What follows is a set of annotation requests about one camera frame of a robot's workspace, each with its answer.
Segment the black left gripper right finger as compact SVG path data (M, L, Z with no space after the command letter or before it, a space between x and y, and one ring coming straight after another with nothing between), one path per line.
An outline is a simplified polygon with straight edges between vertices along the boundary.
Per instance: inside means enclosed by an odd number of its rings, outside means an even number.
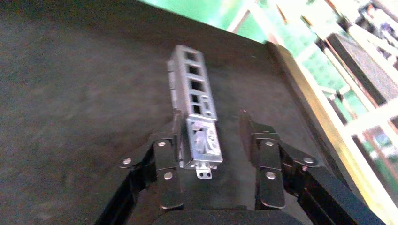
M241 110L240 135L256 170L258 210L281 210L296 197L315 225L381 225L382 220L313 156L284 143L272 126Z

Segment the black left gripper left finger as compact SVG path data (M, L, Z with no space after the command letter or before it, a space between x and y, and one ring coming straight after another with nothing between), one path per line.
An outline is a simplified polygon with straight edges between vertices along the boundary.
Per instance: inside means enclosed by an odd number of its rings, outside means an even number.
M183 206L178 175L178 151L181 144L182 113L173 110L173 119L160 131L151 133L136 155L127 155L121 162L121 183L99 215L97 225L122 225L138 201L138 194L152 183L159 189L160 208L175 210Z

